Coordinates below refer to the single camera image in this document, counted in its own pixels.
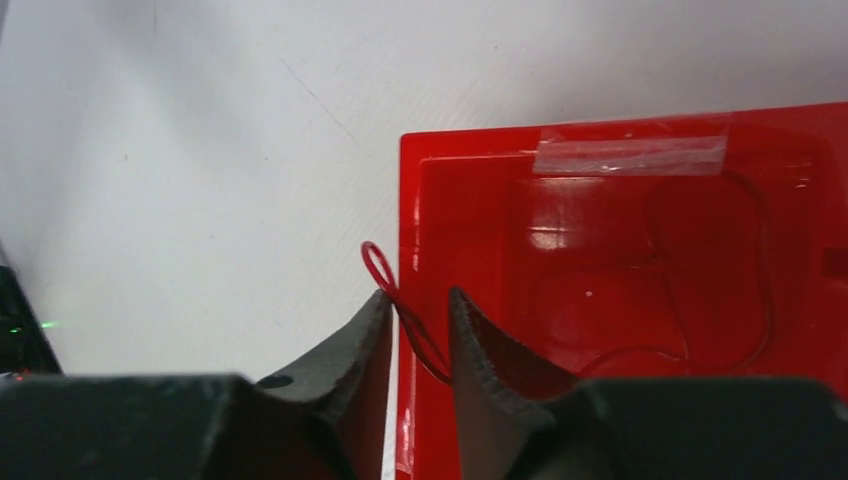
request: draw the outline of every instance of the red plastic box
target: red plastic box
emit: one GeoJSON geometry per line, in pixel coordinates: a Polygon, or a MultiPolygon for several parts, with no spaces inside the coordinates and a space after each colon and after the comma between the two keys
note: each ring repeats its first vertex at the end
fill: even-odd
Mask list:
{"type": "MultiPolygon", "coordinates": [[[[457,285],[584,376],[802,375],[848,399],[846,180],[848,104],[410,134],[401,290],[445,352],[457,285]],[[709,138],[709,174],[539,169],[549,140],[709,138]]],[[[405,338],[400,372],[398,478],[460,478],[450,389],[405,338]]]]}

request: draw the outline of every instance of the transparent tape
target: transparent tape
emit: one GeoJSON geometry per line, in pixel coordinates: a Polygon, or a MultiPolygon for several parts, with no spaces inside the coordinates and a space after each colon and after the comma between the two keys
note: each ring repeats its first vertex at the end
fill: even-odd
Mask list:
{"type": "Polygon", "coordinates": [[[535,173],[575,176],[718,175],[727,135],[568,140],[543,133],[535,173]]]}

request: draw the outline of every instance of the white background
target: white background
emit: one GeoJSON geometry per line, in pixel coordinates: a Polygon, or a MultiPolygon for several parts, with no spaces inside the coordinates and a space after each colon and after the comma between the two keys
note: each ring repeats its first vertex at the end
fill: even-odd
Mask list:
{"type": "Polygon", "coordinates": [[[0,239],[71,373],[308,350],[408,131],[848,99],[848,2],[13,0],[0,239]]]}

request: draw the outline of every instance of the white surface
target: white surface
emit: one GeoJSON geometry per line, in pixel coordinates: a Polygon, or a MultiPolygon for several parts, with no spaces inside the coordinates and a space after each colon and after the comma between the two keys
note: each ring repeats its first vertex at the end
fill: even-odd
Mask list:
{"type": "Polygon", "coordinates": [[[13,0],[0,238],[73,373],[268,373],[396,255],[407,131],[848,98],[848,2],[13,0]]]}

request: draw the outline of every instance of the hole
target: hole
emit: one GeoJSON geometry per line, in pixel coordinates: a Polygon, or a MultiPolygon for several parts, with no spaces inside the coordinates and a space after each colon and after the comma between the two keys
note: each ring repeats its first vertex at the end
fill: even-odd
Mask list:
{"type": "Polygon", "coordinates": [[[265,377],[262,380],[259,380],[256,385],[262,388],[280,388],[287,387],[292,383],[294,383],[294,379],[290,376],[278,374],[265,377]]]}

